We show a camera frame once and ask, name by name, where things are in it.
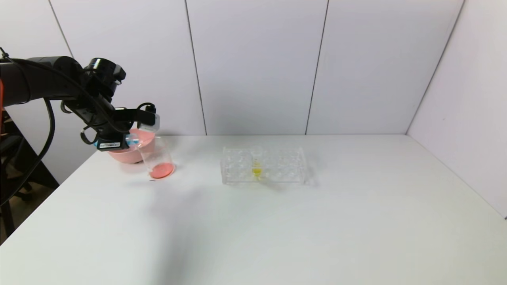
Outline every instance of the black chair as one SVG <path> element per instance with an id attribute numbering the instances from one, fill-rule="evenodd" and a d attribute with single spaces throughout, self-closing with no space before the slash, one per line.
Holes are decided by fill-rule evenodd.
<path id="1" fill-rule="evenodd" d="M 16 191 L 21 177 L 14 179 L 9 179 L 7 177 L 7 165 L 19 153 L 24 142 L 24 138 L 19 135 L 6 135 L 2 137 L 0 143 L 0 155 L 6 156 L 5 160 L 0 165 L 0 209 L 2 211 L 2 218 L 4 219 L 7 236 L 10 236 L 14 232 L 14 221 L 9 198 L 14 194 L 14 196 L 20 197 L 23 201 L 30 201 L 32 199 L 31 194 Z M 23 185 L 23 188 L 27 191 L 31 190 L 31 186 L 28 182 Z"/>

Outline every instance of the black cable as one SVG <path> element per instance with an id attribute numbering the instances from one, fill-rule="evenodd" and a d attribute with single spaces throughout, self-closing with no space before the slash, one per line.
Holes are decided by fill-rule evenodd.
<path id="1" fill-rule="evenodd" d="M 137 106 L 137 109 L 139 109 L 139 110 L 140 110 L 140 109 L 141 109 L 142 107 L 144 107 L 144 106 L 151 106 L 152 108 L 153 108 L 153 107 L 155 107 L 155 105 L 153 105 L 152 103 L 150 103 L 150 102 L 145 102 L 145 103 L 143 103 L 143 104 L 141 104 L 141 105 Z"/>
<path id="2" fill-rule="evenodd" d="M 18 191 L 25 185 L 26 181 L 28 180 L 28 178 L 30 177 L 32 172 L 35 170 L 35 168 L 42 161 L 42 158 L 48 152 L 49 146 L 51 145 L 51 142 L 53 141 L 53 137 L 55 135 L 55 114 L 53 113 L 53 108 L 51 107 L 50 100 L 47 98 L 44 98 L 44 102 L 46 103 L 46 108 L 48 109 L 48 115 L 49 115 L 48 138 L 46 139 L 46 143 L 44 144 L 44 147 L 42 148 L 41 153 L 39 153 L 39 155 L 35 159 L 35 162 L 33 162 L 32 166 L 21 177 L 21 181 L 20 181 L 19 185 L 15 188 L 16 190 L 12 192 L 11 196 L 9 196 L 9 198 L 7 198 L 7 200 L 5 200 L 4 203 L 9 202 L 9 199 L 11 199 L 12 196 L 14 196 L 14 194 L 18 193 Z"/>
<path id="3" fill-rule="evenodd" d="M 65 108 L 65 104 L 63 103 L 63 101 L 60 103 L 60 110 L 62 110 L 62 112 L 66 113 L 66 114 L 72 114 L 71 111 L 67 110 L 67 108 Z"/>
<path id="4" fill-rule="evenodd" d="M 98 140 L 98 136 L 99 136 L 99 131 L 96 132 L 95 134 L 95 138 L 90 141 L 87 137 L 86 137 L 86 134 L 85 134 L 85 131 L 87 129 L 89 129 L 90 127 L 92 127 L 93 123 L 95 123 L 95 119 L 96 119 L 96 116 L 93 115 L 92 119 L 90 120 L 90 123 L 88 125 L 86 125 L 86 127 L 83 128 L 83 130 L 81 130 L 81 133 L 80 133 L 80 136 L 81 136 L 81 140 L 87 144 L 87 145 L 92 145 L 94 144 L 97 140 Z"/>
<path id="5" fill-rule="evenodd" d="M 62 73 L 62 72 L 60 72 L 60 71 L 58 71 L 58 70 L 56 70 L 54 68 L 51 68 L 49 66 L 46 66 L 44 64 L 35 62 L 35 61 L 26 60 L 26 59 L 20 59 L 20 58 L 13 58 L 12 60 L 15 61 L 15 62 L 18 62 L 18 63 L 24 63 L 24 64 L 36 66 L 36 67 L 48 70 L 49 72 L 52 72 L 54 74 L 57 74 L 57 75 L 61 76 L 62 78 L 64 78 L 65 80 L 67 80 L 69 83 L 71 83 L 72 85 L 74 85 L 75 87 L 77 87 L 85 95 L 85 97 L 87 97 L 95 105 L 95 107 L 97 108 L 97 110 L 100 111 L 100 113 L 102 113 L 102 115 L 104 116 L 105 120 L 113 127 L 113 129 L 115 131 L 120 132 L 120 133 L 129 133 L 129 130 L 122 130 L 121 128 L 119 128 L 115 124 L 115 122 L 113 122 L 111 120 L 111 118 L 109 117 L 109 115 L 107 114 L 107 112 L 102 108 L 102 106 L 99 105 L 93 99 L 93 97 L 90 94 L 88 94 L 88 92 L 81 85 L 79 85 L 77 82 L 75 82 L 74 80 L 72 80 L 72 78 L 68 77 L 64 73 Z"/>

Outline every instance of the floor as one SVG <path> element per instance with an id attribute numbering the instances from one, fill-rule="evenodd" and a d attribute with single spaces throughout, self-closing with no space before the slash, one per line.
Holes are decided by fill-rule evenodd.
<path id="1" fill-rule="evenodd" d="M 31 201 L 25 202 L 18 197 L 12 197 L 11 200 L 9 200 L 14 226 L 16 228 L 18 228 L 19 225 L 21 225 L 26 218 L 30 216 L 32 212 L 35 211 L 35 209 L 37 209 L 37 207 L 42 204 L 42 202 L 44 202 L 44 200 L 46 200 L 46 198 L 48 198 L 54 191 L 54 189 L 47 188 L 37 183 L 30 183 L 30 185 L 32 186 L 30 193 L 32 193 L 33 196 Z M 6 239 L 7 235 L 4 228 L 4 219 L 0 219 L 0 244 L 4 243 Z"/>

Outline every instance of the yellow liquid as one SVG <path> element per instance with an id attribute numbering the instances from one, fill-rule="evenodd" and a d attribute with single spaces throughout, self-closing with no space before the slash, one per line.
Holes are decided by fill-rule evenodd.
<path id="1" fill-rule="evenodd" d="M 261 177 L 262 168 L 261 164 L 258 161 L 253 162 L 252 173 L 255 177 Z"/>

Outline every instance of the pink liquid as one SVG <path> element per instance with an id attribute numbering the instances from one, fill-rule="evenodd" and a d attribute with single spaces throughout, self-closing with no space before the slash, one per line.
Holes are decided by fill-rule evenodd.
<path id="1" fill-rule="evenodd" d="M 150 176 L 153 178 L 163 178 L 174 171 L 174 165 L 172 163 L 160 163 L 157 166 L 153 167 L 152 172 L 150 172 Z"/>

